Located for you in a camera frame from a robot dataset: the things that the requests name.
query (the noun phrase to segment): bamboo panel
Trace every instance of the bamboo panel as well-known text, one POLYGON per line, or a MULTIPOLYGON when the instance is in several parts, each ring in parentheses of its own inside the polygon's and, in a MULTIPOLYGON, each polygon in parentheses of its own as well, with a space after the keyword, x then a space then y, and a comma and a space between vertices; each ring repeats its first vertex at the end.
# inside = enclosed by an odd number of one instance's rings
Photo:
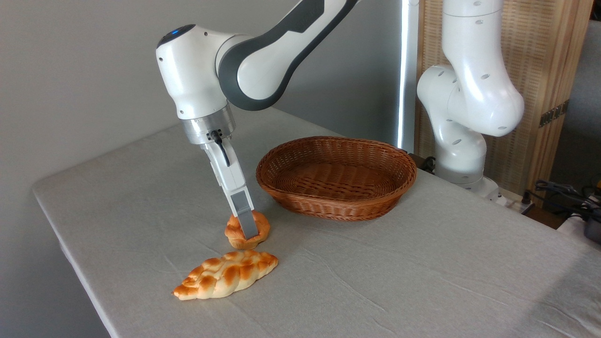
MULTIPOLYGON (((539 128, 540 117, 569 98, 588 23, 588 14, 583 15, 591 6, 592 0, 505 0, 501 47, 525 111, 512 133, 485 136, 484 173, 502 188, 521 194, 536 179, 550 176, 563 118, 539 128)), ((442 0, 425 1, 422 20, 421 72, 448 64, 441 47, 442 0)), ((435 155, 432 127, 421 104, 415 144, 418 155, 435 155)))
MULTIPOLYGON (((554 97, 552 97, 552 102, 554 103, 566 100, 572 92, 576 65, 582 52, 582 44, 588 27, 591 6, 592 3, 589 1, 576 1, 570 9, 571 15, 568 18, 570 18, 573 25, 571 31, 568 31, 566 34, 567 43, 564 42, 564 45, 567 45, 567 53, 565 62, 560 67, 562 72, 558 79, 557 90, 554 91, 554 97)), ((537 138, 540 138, 542 144, 545 146, 535 149, 535 152, 539 152, 542 155, 536 157, 537 162, 530 168, 528 187, 532 187, 537 179, 547 180, 550 178, 563 121, 564 116, 561 116, 559 119, 552 121, 548 128, 545 126, 538 131, 537 138)))

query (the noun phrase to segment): brown woven basket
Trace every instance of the brown woven basket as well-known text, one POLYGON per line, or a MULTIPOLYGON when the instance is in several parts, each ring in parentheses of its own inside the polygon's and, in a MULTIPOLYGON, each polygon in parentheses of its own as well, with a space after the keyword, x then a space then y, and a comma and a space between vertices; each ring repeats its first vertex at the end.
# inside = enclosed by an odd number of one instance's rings
POLYGON ((380 217, 417 175, 414 161, 390 144, 344 137, 284 143, 257 166, 257 181, 284 208, 340 221, 380 217))

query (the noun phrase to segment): bread roll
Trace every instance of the bread roll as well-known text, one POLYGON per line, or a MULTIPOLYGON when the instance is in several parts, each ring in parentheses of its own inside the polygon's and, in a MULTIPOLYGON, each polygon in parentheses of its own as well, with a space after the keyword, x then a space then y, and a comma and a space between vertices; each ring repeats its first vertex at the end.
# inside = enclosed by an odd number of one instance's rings
POLYGON ((226 297, 246 289, 277 264, 278 259, 269 253, 233 251, 221 258, 205 260, 172 293, 182 301, 226 297))
POLYGON ((234 215, 230 216, 230 220, 225 227, 225 235, 232 247, 239 250, 250 250, 256 248, 259 243, 267 239, 267 236, 269 236, 269 229, 271 228, 267 218, 256 210, 252 211, 252 217, 255 219, 259 234, 246 239, 242 232, 242 226, 240 225, 238 217, 234 217, 234 215))

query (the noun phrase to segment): white tablecloth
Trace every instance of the white tablecloth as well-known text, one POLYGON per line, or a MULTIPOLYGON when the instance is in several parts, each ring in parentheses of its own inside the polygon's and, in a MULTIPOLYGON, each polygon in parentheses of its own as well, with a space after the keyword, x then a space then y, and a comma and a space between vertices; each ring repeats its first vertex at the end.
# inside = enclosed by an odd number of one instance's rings
POLYGON ((376 220, 293 214, 260 189, 256 165, 278 144, 333 133, 275 109, 233 110, 232 144, 272 225, 257 250, 279 265, 226 298, 171 295, 233 251, 228 203, 181 126, 35 185, 114 337, 601 336, 598 251, 422 171, 376 220))

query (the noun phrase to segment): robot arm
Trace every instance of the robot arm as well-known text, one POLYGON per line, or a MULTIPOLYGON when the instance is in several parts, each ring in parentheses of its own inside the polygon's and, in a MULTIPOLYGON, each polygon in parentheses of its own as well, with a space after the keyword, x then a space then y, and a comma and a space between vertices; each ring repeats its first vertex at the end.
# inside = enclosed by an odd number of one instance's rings
POLYGON ((417 93, 433 126, 436 175, 496 200, 498 186, 483 176, 486 142, 522 118, 524 103, 501 54, 503 0, 445 0, 442 49, 451 66, 433 66, 417 93))
POLYGON ((209 156, 247 239, 258 232, 246 180, 228 140, 236 127, 228 101, 251 111, 272 106, 297 66, 358 1, 302 0, 256 38, 186 25, 157 46, 159 70, 186 135, 209 156))

